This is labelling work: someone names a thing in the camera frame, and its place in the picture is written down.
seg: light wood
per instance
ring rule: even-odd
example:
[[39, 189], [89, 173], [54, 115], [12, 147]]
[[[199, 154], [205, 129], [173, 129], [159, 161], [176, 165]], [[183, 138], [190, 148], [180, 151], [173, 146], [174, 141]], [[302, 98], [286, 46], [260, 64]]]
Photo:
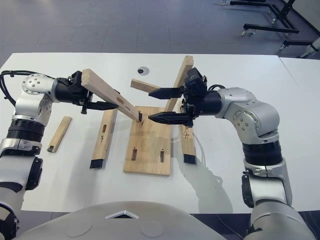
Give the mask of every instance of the light wood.
[[169, 176], [171, 126], [148, 119], [149, 115], [164, 109], [148, 106], [137, 106], [137, 109], [142, 113], [142, 121], [132, 121], [123, 171]]
[[117, 104], [120, 112], [133, 120], [139, 121], [139, 111], [91, 69], [82, 71], [81, 81], [83, 87], [106, 102]]
[[68, 127], [70, 126], [72, 117], [70, 116], [64, 116], [57, 128], [57, 130], [55, 131], [55, 134], [53, 135], [53, 138], [48, 146], [47, 151], [51, 152], [51, 153], [55, 153], [58, 148], [59, 145], [62, 141], [62, 139], [64, 138], [66, 131], [68, 130]]
[[159, 86], [152, 85], [150, 83], [146, 83], [144, 81], [140, 81], [140, 80], [137, 80], [134, 78], [131, 79], [130, 87], [134, 88], [134, 89], [138, 89], [138, 90], [146, 92], [146, 93], [151, 93], [154, 90], [157, 90], [160, 88]]
[[[179, 113], [181, 113], [181, 105], [182, 103], [179, 102]], [[196, 150], [193, 129], [191, 127], [186, 127], [185, 125], [180, 125], [180, 134], [183, 161], [189, 164], [196, 164]]]
[[96, 138], [90, 168], [101, 168], [109, 151], [112, 135], [114, 133], [117, 110], [106, 110], [103, 112], [100, 129]]
[[[187, 78], [187, 71], [192, 69], [194, 66], [194, 58], [192, 56], [185, 56], [183, 62], [181, 64], [180, 70], [178, 72], [178, 76], [174, 82], [173, 87], [178, 88], [185, 84], [185, 79]], [[172, 112], [177, 103], [178, 98], [171, 98], [165, 105], [166, 112]]]

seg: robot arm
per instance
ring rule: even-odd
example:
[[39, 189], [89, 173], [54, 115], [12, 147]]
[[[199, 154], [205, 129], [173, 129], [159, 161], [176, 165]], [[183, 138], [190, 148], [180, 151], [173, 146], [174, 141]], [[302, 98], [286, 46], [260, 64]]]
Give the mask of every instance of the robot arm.
[[[21, 96], [14, 101], [4, 84], [4, 75], [17, 72], [26, 75]], [[12, 239], [18, 229], [18, 218], [24, 194], [35, 189], [42, 173], [41, 140], [48, 124], [52, 103], [72, 103], [87, 109], [109, 110], [118, 105], [92, 102], [93, 93], [81, 86], [80, 71], [68, 78], [51, 78], [28, 71], [4, 71], [1, 90], [15, 106], [6, 138], [0, 144], [0, 239]]]
[[242, 142], [245, 171], [242, 176], [244, 203], [253, 208], [246, 240], [305, 239], [315, 237], [291, 207], [292, 192], [286, 160], [279, 143], [279, 114], [248, 90], [213, 85], [196, 68], [188, 71], [185, 85], [160, 88], [149, 94], [159, 99], [179, 98], [182, 113], [160, 112], [149, 116], [163, 124], [192, 127], [199, 116], [213, 115], [229, 120]]

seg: mortise hole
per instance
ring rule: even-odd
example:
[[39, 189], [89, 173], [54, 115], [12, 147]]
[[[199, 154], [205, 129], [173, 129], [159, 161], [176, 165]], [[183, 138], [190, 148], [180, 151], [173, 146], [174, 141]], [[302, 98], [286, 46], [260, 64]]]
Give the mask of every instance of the mortise hole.
[[160, 151], [160, 162], [165, 162], [165, 151], [163, 149]]
[[120, 97], [117, 97], [116, 99], [118, 100], [119, 103], [124, 104], [124, 101]]
[[136, 160], [136, 158], [137, 158], [137, 149], [136, 148], [134, 148], [133, 150], [132, 150], [132, 158], [131, 158], [131, 160], [132, 161], [135, 161]]

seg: rectangular slot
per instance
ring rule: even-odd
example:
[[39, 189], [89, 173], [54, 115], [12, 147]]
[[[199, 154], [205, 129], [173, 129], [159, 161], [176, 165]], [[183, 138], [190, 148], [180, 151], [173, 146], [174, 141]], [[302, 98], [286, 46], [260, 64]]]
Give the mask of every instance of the rectangular slot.
[[164, 150], [160, 151], [160, 162], [161, 163], [165, 162], [165, 151]]
[[103, 128], [102, 128], [102, 133], [105, 133], [106, 132], [106, 128], [107, 128], [107, 125], [103, 125]]
[[137, 149], [136, 148], [134, 148], [133, 150], [132, 150], [132, 158], [131, 158], [131, 160], [132, 161], [135, 161], [136, 160], [136, 158], [137, 158]]

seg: wooden leg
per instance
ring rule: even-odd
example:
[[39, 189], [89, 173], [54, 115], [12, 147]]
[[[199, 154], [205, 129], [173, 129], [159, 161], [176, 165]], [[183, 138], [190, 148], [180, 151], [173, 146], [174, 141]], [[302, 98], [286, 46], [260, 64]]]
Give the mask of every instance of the wooden leg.
[[[181, 64], [178, 76], [174, 82], [173, 87], [178, 88], [185, 84], [185, 79], [187, 78], [187, 72], [194, 66], [194, 58], [192, 56], [185, 56]], [[177, 103], [178, 98], [171, 98], [167, 101], [165, 105], [165, 112], [172, 112]]]
[[148, 119], [160, 107], [136, 106], [142, 121], [132, 121], [123, 171], [169, 176], [171, 172], [171, 126]]
[[146, 93], [151, 93], [154, 90], [157, 90], [160, 88], [159, 86], [152, 85], [152, 84], [149, 84], [149, 83], [146, 83], [144, 81], [140, 81], [140, 80], [137, 80], [134, 78], [131, 79], [130, 87], [134, 88], [134, 89], [138, 89], [138, 90], [146, 92]]
[[64, 138], [66, 131], [69, 128], [71, 120], [72, 120], [72, 117], [70, 116], [64, 116], [62, 118], [57, 130], [55, 131], [55, 134], [53, 135], [51, 142], [49, 143], [49, 146], [47, 149], [48, 152], [55, 153], [58, 150], [59, 145], [62, 139]]
[[129, 118], [141, 121], [139, 111], [91, 69], [82, 70], [81, 85], [106, 102], [117, 104], [118, 110]]
[[[181, 102], [179, 103], [179, 113], [181, 113]], [[194, 131], [191, 127], [180, 125], [181, 145], [183, 162], [186, 164], [196, 164], [196, 150], [194, 141]]]
[[114, 133], [117, 110], [106, 110], [100, 124], [99, 133], [95, 142], [92, 160], [90, 163], [91, 169], [100, 169], [103, 166], [103, 161], [106, 159], [111, 144], [111, 139]]

